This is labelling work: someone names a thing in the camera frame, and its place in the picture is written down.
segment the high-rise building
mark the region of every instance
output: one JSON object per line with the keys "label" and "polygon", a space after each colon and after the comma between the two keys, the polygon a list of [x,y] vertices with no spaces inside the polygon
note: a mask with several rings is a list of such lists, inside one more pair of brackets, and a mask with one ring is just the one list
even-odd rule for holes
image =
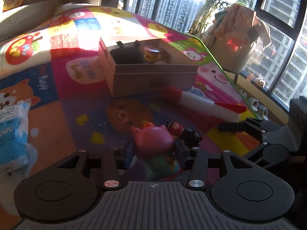
{"label": "high-rise building", "polygon": [[[263,9],[290,27],[293,27],[297,18],[300,0],[265,0]],[[268,88],[276,77],[286,55],[291,47],[292,39],[276,28],[268,25],[271,31],[272,44],[264,51],[256,51],[250,57],[245,71],[254,74],[253,77],[262,77]],[[290,99],[299,95],[307,95],[307,23],[299,39],[300,44],[295,50],[289,66],[277,88],[273,92],[287,106]]]}
{"label": "high-rise building", "polygon": [[[137,0],[128,0],[127,10],[135,12]],[[189,30],[203,0],[160,0],[155,21],[184,33]],[[139,14],[151,18],[155,0],[141,0]]]}

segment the cardboard box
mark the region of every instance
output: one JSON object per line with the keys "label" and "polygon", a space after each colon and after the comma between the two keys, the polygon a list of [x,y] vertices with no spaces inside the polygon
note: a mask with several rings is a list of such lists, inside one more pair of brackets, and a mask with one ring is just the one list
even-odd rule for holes
{"label": "cardboard box", "polygon": [[101,38],[99,42],[99,62],[112,97],[161,92],[167,86],[180,89],[193,86],[199,65],[170,44],[161,39],[139,40],[142,52],[144,45],[162,48],[162,59],[169,64],[117,65],[109,51],[118,47],[119,40],[125,46],[133,46],[135,38],[108,37],[107,46]]}

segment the towel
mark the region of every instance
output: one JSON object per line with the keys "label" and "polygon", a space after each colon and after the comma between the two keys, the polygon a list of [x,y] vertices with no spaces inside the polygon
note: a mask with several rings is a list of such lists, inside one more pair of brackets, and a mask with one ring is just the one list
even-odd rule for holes
{"label": "towel", "polygon": [[[251,45],[254,41],[258,43],[259,37],[263,42],[263,48],[271,44],[269,27],[256,16],[256,12],[240,4],[233,4],[224,9],[225,13],[222,21],[214,20],[214,24],[198,37],[207,47],[211,47],[214,39],[227,39],[227,42],[236,42],[242,45]],[[254,29],[253,38],[248,37],[248,33]]]}

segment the window sill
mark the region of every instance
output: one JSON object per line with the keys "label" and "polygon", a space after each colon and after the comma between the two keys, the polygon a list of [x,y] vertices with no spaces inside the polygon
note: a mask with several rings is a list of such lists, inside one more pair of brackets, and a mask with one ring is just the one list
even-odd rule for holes
{"label": "window sill", "polygon": [[[225,71],[227,76],[233,80],[234,74]],[[250,82],[247,82],[242,76],[238,76],[237,85],[246,90],[254,98],[257,98],[261,104],[263,104],[271,113],[273,113],[283,124],[288,123],[288,115],[266,96],[261,90],[255,87]]]}

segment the plastic bag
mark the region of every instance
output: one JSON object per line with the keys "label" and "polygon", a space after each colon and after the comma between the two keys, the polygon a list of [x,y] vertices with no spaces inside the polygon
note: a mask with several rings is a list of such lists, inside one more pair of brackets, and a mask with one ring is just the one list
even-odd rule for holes
{"label": "plastic bag", "polygon": [[0,169],[9,173],[28,164],[29,103],[19,103],[0,110]]}

